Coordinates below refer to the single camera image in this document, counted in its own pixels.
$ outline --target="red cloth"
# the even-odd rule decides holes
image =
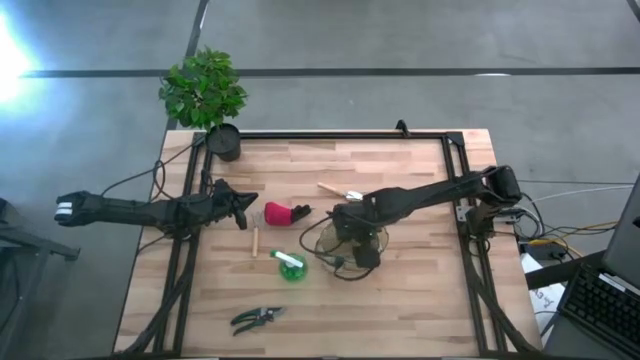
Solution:
[[[274,202],[268,202],[264,206],[264,220],[269,225],[289,226],[291,225],[291,209]]]

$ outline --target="potted plant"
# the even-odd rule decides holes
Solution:
[[[238,116],[247,93],[238,85],[229,54],[198,50],[184,59],[183,71],[174,65],[161,82],[158,96],[169,117],[182,126],[206,130],[207,148],[222,160],[240,157],[240,131],[224,119]]]

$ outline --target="green leaves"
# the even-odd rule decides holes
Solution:
[[[229,54],[209,48],[186,58],[182,70],[172,66],[158,90],[167,114],[182,126],[207,131],[224,123],[225,117],[238,116],[247,93],[231,66]]]

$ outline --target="gray floor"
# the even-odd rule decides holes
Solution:
[[[198,0],[1,2],[32,70],[166,68],[189,41]],[[212,0],[199,45],[240,68],[640,66],[624,0]],[[501,164],[532,197],[634,182],[640,76],[243,79],[244,129],[489,128]],[[110,352],[140,229],[53,222],[55,197],[150,167],[166,117],[158,80],[25,79],[0,103],[0,197],[33,232],[82,247],[53,258],[17,357]],[[549,183],[553,181],[567,184]],[[111,195],[146,199],[144,178]],[[628,191],[540,203],[553,225],[615,220]],[[576,238],[588,253],[608,238]]]

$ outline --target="wooden table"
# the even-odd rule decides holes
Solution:
[[[471,170],[495,165],[488,131],[462,131]],[[192,131],[168,132],[162,159],[187,146],[192,136]],[[269,257],[271,249],[302,254],[301,231],[342,201],[317,182],[368,192],[445,180],[438,141],[246,140],[242,147],[236,162],[214,160],[212,175],[237,191],[260,194],[248,219],[268,201],[310,204],[314,211],[290,228],[262,226],[257,259],[251,258],[251,221],[247,231],[238,230],[232,219],[202,231],[183,356],[477,355],[451,204],[417,210],[388,226],[382,265],[361,281],[335,279],[306,254],[306,280],[287,283]],[[167,165],[165,190],[171,195],[181,194],[188,157],[186,152]],[[317,230],[309,235],[309,246]],[[159,235],[145,229],[141,245]],[[157,310],[170,249],[167,240],[137,258],[115,350],[126,348]],[[493,238],[489,257],[501,306],[527,340],[540,347],[514,239]],[[262,306],[287,309],[275,322],[233,337],[230,319]],[[486,309],[483,318],[492,339]]]

